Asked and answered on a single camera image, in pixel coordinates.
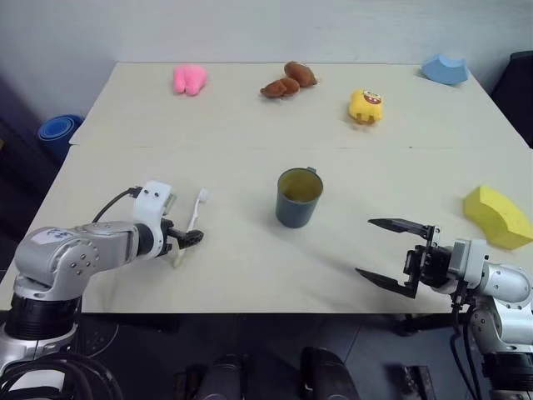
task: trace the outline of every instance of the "white table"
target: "white table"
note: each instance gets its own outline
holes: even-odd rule
[[[448,299],[427,287],[411,300],[355,272],[402,281],[406,251],[422,242],[366,220],[438,223],[443,244],[482,237],[461,211],[482,183],[533,218],[533,156],[473,78],[447,87],[415,66],[320,64],[318,86],[267,101],[259,88],[281,76],[280,64],[208,64],[210,82],[194,98],[172,93],[173,67],[116,66],[30,229],[87,223],[124,188],[158,179],[177,192],[169,217],[181,228],[200,187],[209,189],[197,223],[206,236],[178,269],[170,254],[96,276],[85,312],[448,312]],[[346,114],[359,87],[385,98],[375,127]],[[273,213],[276,180],[307,166],[325,191],[307,226],[284,228]],[[129,219],[131,209],[123,199],[106,218]],[[491,254],[533,273],[533,246]],[[15,274],[12,265],[0,284],[1,308]]]
[[[513,166],[518,166],[517,174]],[[271,149],[72,147],[32,228],[71,227],[92,220],[124,188],[157,178],[178,196],[169,218],[185,227],[200,187],[203,242],[173,269],[170,257],[136,262],[95,277],[84,311],[110,313],[436,313],[449,300],[421,287],[416,300],[386,292],[360,277],[365,268],[402,280],[406,251],[418,237],[388,232],[368,218],[439,223],[442,243],[482,237],[461,199],[487,183],[531,218],[533,158],[527,151],[473,149]],[[288,229],[273,214],[276,179],[294,166],[317,168],[325,190],[310,223]],[[106,219],[128,218],[123,199]],[[533,273],[533,247],[491,249],[492,260]],[[8,308],[15,269],[0,285]],[[134,293],[143,293],[134,297]]]

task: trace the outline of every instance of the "yellow plush toy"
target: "yellow plush toy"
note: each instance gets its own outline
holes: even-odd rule
[[[349,113],[357,123],[373,124],[383,118],[383,99],[366,89],[356,90],[351,95]]]

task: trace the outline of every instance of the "white wall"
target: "white wall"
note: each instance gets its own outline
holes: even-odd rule
[[[0,0],[0,78],[40,118],[85,114],[116,61],[421,63],[490,90],[533,48],[533,0]]]

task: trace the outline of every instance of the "toothbrush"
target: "toothbrush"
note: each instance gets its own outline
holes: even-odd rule
[[[202,187],[198,193],[197,200],[194,203],[194,209],[192,210],[191,221],[189,221],[189,226],[187,227],[187,232],[194,228],[194,222],[198,219],[198,204],[205,203],[209,198],[209,191]]]
[[[208,198],[209,190],[207,190],[205,187],[202,187],[200,189],[200,192],[198,193],[197,200],[194,202],[194,208],[192,209],[191,220],[189,221],[189,225],[187,226],[187,232],[191,231],[192,228],[194,228],[194,222],[198,219],[198,205],[200,203],[205,203]],[[174,260],[174,268],[178,268],[180,266],[184,254],[185,248],[179,249],[177,251],[177,256]]]

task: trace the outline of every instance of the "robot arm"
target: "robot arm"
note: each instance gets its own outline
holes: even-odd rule
[[[498,399],[533,398],[533,281],[521,267],[489,262],[485,240],[457,240],[439,247],[437,226],[402,219],[375,219],[370,223],[393,232],[414,233],[426,240],[407,253],[398,281],[373,272],[358,272],[377,286],[414,298],[418,283],[449,294],[452,307],[472,307],[470,324],[484,355],[484,374]]]
[[[45,227],[30,232],[15,252],[20,272],[12,309],[0,327],[0,373],[15,362],[31,361],[66,347],[77,329],[80,299],[96,273],[136,259],[168,253],[203,238],[180,232],[163,216],[172,206],[172,188],[149,182],[136,189],[132,222],[95,222],[69,229]]]

